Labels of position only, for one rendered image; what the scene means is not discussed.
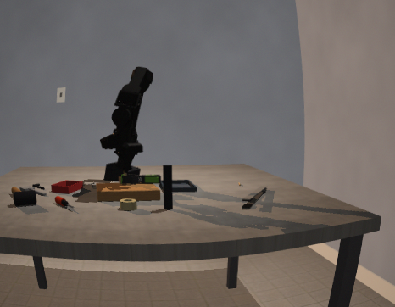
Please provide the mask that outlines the red open tray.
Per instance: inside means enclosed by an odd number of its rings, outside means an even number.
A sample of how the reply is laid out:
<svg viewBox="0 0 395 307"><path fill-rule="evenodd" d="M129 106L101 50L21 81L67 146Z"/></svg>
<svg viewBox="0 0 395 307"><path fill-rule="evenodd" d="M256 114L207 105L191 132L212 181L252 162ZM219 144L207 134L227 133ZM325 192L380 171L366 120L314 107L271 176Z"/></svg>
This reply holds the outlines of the red open tray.
<svg viewBox="0 0 395 307"><path fill-rule="evenodd" d="M72 193L83 188L83 181L62 181L52 184L51 187L54 193Z"/></svg>

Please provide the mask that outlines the black mallet with wooden handle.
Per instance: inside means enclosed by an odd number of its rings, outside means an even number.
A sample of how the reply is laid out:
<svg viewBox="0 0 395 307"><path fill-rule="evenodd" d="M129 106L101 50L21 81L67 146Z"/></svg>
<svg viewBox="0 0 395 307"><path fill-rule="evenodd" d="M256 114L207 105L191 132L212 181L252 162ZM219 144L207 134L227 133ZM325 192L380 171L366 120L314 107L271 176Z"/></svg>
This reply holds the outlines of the black mallet with wooden handle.
<svg viewBox="0 0 395 307"><path fill-rule="evenodd" d="M36 192L31 191L20 191L17 187L12 187L12 193L14 193L14 205L29 205L36 204Z"/></svg>

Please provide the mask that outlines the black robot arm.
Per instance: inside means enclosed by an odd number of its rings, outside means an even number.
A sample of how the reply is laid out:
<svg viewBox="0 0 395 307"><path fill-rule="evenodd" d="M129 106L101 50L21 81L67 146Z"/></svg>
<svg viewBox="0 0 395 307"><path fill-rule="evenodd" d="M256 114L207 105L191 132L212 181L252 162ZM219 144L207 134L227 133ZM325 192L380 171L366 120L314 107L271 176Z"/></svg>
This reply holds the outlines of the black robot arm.
<svg viewBox="0 0 395 307"><path fill-rule="evenodd" d="M152 83L152 79L153 73L148 68L136 67L132 71L130 83L123 86L114 104L114 106L119 106L119 108L112 113L112 121L117 126L133 125L133 128L135 128L135 131L133 131L133 140L135 142L138 142L136 123L139 115L139 107L141 106L143 93ZM116 133L114 130L114 134L107 136L107 139L106 137L100 139L100 143L104 149L109 149L117 143L118 145L122 145L120 132L117 131Z"/></svg>

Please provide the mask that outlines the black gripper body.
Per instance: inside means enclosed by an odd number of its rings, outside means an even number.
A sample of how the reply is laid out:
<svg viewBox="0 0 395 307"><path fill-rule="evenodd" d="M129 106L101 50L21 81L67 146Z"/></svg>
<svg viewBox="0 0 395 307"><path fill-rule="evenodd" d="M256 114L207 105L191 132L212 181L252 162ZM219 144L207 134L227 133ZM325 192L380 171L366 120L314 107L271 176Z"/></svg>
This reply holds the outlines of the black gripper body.
<svg viewBox="0 0 395 307"><path fill-rule="evenodd" d="M117 130L120 132L122 145L119 146L112 146L109 149L115 148L115 151L122 152L122 153L142 153L143 146L140 143L128 143L127 142L135 142L133 141L133 131L135 128L133 126L116 126L116 133ZM124 143L124 144L123 144Z"/></svg>

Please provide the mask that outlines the red-handled screwdriver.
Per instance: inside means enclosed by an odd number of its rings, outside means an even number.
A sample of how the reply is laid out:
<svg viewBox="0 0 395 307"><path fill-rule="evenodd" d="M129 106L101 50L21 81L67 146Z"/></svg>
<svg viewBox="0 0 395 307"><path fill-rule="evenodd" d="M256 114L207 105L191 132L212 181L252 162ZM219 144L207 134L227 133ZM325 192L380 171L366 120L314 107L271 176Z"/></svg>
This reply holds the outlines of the red-handled screwdriver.
<svg viewBox="0 0 395 307"><path fill-rule="evenodd" d="M70 206L71 208L74 208L72 205L70 205L64 198L61 198L60 196L57 196L56 198L55 198L55 202L57 203L57 204L60 204L60 205L62 205L62 206Z"/></svg>

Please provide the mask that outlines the orange wooden board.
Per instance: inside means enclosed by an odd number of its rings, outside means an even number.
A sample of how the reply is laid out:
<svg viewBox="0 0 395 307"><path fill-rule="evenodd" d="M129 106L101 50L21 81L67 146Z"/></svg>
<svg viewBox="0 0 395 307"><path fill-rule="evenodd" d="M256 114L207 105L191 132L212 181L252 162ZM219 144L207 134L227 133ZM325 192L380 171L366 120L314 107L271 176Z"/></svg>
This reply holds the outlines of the orange wooden board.
<svg viewBox="0 0 395 307"><path fill-rule="evenodd" d="M160 200L160 190L153 183L97 183L97 201L120 201L124 198Z"/></svg>

